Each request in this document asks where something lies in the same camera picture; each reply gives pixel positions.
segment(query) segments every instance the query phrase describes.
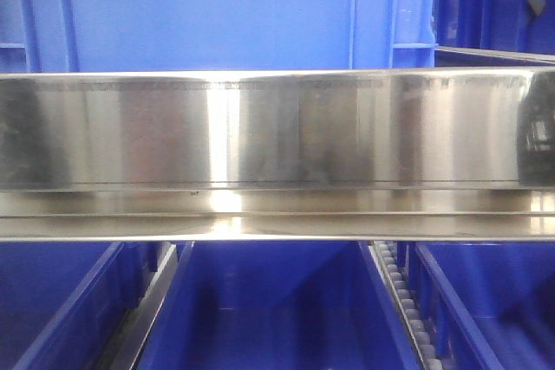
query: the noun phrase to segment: stainless steel bar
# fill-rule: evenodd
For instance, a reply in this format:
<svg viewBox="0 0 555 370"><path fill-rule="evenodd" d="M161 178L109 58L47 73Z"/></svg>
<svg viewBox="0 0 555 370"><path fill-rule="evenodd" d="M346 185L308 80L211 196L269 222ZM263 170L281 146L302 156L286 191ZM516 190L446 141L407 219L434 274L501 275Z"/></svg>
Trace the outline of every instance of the stainless steel bar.
<svg viewBox="0 0 555 370"><path fill-rule="evenodd" d="M547 239L555 68L0 76L0 239Z"/></svg>
<svg viewBox="0 0 555 370"><path fill-rule="evenodd" d="M491 49L438 47L435 51L438 67L518 67L555 65L555 55Z"/></svg>

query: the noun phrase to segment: metal ledge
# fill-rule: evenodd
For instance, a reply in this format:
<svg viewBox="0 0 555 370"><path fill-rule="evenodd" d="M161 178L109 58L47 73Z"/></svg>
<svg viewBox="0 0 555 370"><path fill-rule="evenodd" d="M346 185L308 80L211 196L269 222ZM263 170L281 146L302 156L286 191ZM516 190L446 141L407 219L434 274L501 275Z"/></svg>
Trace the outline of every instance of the metal ledge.
<svg viewBox="0 0 555 370"><path fill-rule="evenodd" d="M555 68L0 76L0 239L550 239Z"/></svg>

